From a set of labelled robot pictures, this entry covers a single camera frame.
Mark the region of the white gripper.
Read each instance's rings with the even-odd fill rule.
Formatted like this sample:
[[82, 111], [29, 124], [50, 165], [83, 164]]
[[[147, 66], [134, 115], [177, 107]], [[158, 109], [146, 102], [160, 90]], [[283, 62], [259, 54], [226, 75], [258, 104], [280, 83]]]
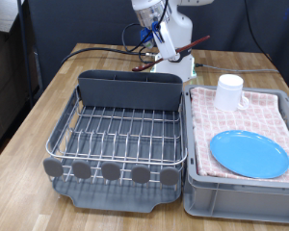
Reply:
[[176, 37], [174, 28], [166, 22], [161, 22], [154, 33], [154, 39], [161, 57], [169, 62], [181, 60], [181, 54], [176, 51]]

